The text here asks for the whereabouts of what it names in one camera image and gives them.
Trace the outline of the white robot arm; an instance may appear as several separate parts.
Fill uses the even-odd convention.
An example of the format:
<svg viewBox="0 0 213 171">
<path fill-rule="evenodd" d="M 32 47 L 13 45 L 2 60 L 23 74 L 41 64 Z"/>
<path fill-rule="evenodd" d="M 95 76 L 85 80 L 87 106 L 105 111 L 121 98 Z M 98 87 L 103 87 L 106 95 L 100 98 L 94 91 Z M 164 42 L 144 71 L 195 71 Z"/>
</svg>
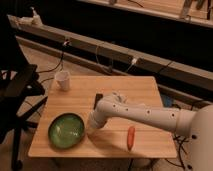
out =
<svg viewBox="0 0 213 171">
<path fill-rule="evenodd" d="M 120 95 L 112 93 L 96 102 L 88 117 L 88 133 L 101 129 L 113 117 L 136 121 L 188 138 L 186 171 L 213 169 L 213 105 L 198 111 L 151 107 L 125 103 Z"/>
</svg>

